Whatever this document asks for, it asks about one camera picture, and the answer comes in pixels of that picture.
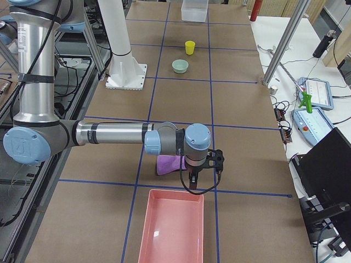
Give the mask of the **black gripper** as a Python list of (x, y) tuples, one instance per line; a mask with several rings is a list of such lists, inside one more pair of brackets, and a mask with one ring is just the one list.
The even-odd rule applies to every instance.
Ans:
[(189, 173), (190, 178), (190, 189), (197, 189), (197, 177), (199, 176), (199, 172), (203, 169), (202, 166), (192, 166), (187, 164), (187, 171)]

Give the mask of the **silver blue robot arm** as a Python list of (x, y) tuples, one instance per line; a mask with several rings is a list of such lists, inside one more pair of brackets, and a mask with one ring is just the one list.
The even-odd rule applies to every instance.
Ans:
[(86, 123), (60, 119), (54, 112), (55, 33), (82, 32), (88, 22), (83, 1), (10, 1), (17, 24), (19, 112), (3, 146), (13, 160), (35, 165), (71, 147), (85, 144), (143, 144), (150, 155), (179, 156), (189, 173), (184, 189), (196, 193), (198, 174), (223, 171), (222, 154), (210, 149), (211, 133), (195, 123), (178, 129), (173, 123)]

